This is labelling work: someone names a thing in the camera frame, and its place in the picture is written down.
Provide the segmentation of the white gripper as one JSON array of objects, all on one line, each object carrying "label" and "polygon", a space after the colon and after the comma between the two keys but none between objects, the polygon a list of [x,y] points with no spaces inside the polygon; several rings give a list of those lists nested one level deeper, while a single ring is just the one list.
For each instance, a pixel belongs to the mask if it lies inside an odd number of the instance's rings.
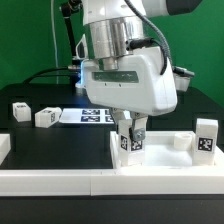
[{"label": "white gripper", "polygon": [[121,57],[115,71],[102,71],[94,61],[83,62],[88,98],[93,104],[111,107],[110,114],[116,124],[131,117],[129,133],[133,141],[145,139],[146,114],[170,113],[177,105],[170,62],[161,75],[163,64],[159,47],[137,49],[132,55]]}]

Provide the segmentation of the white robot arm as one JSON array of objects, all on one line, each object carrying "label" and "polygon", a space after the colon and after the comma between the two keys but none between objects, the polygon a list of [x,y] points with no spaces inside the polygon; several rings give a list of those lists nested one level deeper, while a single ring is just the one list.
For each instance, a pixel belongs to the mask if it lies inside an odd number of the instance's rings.
[{"label": "white robot arm", "polygon": [[68,0],[63,17],[83,10],[85,32],[72,43],[74,63],[93,104],[111,109],[117,129],[129,111],[128,136],[145,138],[150,116],[172,112],[194,73],[172,64],[170,48],[152,17],[190,13],[202,0]]}]

